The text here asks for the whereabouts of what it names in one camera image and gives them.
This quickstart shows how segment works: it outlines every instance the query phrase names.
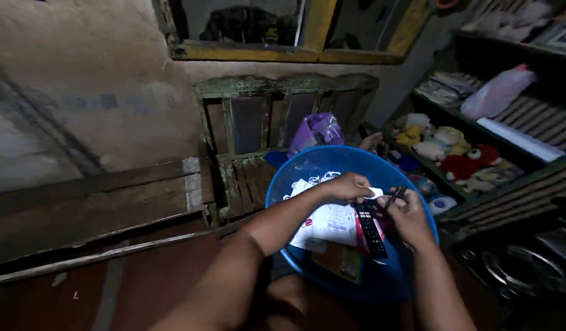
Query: hand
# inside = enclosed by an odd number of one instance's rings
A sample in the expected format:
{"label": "hand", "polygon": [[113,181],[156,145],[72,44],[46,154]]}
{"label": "hand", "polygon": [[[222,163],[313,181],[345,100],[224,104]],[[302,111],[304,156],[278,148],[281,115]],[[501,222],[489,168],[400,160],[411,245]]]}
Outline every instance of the hand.
{"label": "hand", "polygon": [[356,201],[362,203],[362,197],[372,197],[375,195],[369,190],[371,184],[367,177],[355,173],[344,173],[333,180],[319,184],[326,196],[342,200]]}
{"label": "hand", "polygon": [[373,133],[369,137],[362,140],[362,143],[360,143],[359,148],[361,150],[371,151],[373,149],[373,147],[376,147],[376,145],[382,139],[383,139],[383,134],[381,132]]}
{"label": "hand", "polygon": [[[377,202],[385,207],[390,198],[391,196],[384,195],[377,198]],[[396,199],[387,211],[393,217],[402,239],[415,251],[420,252],[429,247],[428,245],[435,245],[434,235],[426,220],[418,193],[410,189],[405,190],[404,198],[406,201]]]}

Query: wooden chair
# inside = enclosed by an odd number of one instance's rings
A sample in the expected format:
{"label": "wooden chair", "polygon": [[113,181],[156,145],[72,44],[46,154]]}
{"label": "wooden chair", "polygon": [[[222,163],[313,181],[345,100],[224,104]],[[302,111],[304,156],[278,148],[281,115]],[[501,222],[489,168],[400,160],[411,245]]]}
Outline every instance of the wooden chair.
{"label": "wooden chair", "polygon": [[349,141],[378,84],[367,74],[298,74],[277,80],[236,76],[196,84],[203,124],[202,193],[211,225],[264,208],[275,169],[263,155],[286,151],[305,116],[331,112]]}

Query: blue container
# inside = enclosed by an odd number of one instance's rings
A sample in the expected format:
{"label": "blue container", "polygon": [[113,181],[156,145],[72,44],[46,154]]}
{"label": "blue container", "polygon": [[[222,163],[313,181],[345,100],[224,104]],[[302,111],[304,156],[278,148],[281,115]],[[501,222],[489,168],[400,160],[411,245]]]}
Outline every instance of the blue container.
{"label": "blue container", "polygon": [[[369,179],[373,187],[379,187],[385,192],[395,186],[405,186],[417,191],[416,186],[405,175],[374,154],[348,146],[319,146],[295,155],[275,173],[266,193],[265,207],[282,201],[284,195],[290,194],[294,181],[322,176],[327,171],[352,171],[361,174]],[[438,231],[432,213],[425,202],[422,204],[438,243]],[[409,301],[413,295],[411,252],[403,245],[395,229],[386,231],[383,244],[388,258],[377,259],[383,264],[364,259],[360,285],[337,277],[313,263],[311,252],[307,250],[287,245],[281,253],[305,278],[347,299],[368,303]]]}

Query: wooden window frame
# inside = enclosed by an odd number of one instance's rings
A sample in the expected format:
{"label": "wooden window frame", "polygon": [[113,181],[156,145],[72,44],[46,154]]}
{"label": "wooden window frame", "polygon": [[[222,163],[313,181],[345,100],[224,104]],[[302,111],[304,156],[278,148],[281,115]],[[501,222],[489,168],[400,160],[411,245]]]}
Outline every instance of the wooden window frame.
{"label": "wooden window frame", "polygon": [[152,0],[158,26],[176,61],[268,61],[330,64],[401,64],[430,17],[427,0],[412,0],[399,22],[386,51],[324,49],[337,0],[312,0],[302,46],[225,44],[215,41],[181,40],[177,35],[169,0]]}

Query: tv remote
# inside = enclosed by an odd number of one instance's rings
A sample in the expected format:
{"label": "tv remote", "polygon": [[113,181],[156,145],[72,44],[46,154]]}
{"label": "tv remote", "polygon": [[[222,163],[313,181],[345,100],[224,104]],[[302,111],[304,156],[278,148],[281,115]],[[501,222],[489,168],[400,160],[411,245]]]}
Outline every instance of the tv remote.
{"label": "tv remote", "polygon": [[357,212],[360,228],[362,229],[365,240],[367,241],[367,246],[369,247],[369,254],[374,259],[378,257],[386,258],[387,252],[385,251],[383,240],[379,235],[379,231],[377,230],[373,219],[373,215],[376,213],[376,208],[374,208],[374,206],[368,201],[364,203],[357,203],[354,205],[354,208]]}

